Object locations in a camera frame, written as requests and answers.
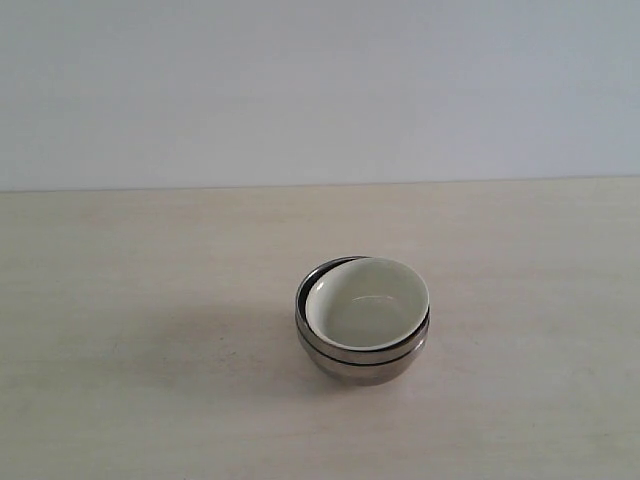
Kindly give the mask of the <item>cream ceramic bowl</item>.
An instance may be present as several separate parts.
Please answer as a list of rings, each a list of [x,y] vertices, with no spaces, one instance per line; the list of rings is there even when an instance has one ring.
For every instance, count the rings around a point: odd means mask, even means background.
[[[310,330],[323,342],[352,351],[391,347],[410,336],[430,307],[429,290],[412,268],[366,257],[331,268],[304,301]]]

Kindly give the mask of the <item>smooth stainless steel bowl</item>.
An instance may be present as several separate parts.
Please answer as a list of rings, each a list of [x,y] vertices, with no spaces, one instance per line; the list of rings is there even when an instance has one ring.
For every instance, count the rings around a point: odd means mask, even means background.
[[[321,353],[315,349],[300,332],[297,333],[297,338],[310,360],[320,371],[335,380],[355,386],[380,385],[394,380],[411,366],[427,343],[427,336],[425,336],[407,354],[388,362],[378,364],[352,364],[336,360]]]

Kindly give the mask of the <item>ribbed stainless steel bowl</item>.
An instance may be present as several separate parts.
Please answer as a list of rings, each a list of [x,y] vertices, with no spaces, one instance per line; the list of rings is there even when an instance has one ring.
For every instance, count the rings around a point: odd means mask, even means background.
[[[303,280],[296,314],[304,339],[323,355],[374,365],[400,358],[421,342],[430,295],[423,278],[401,262],[342,257]]]

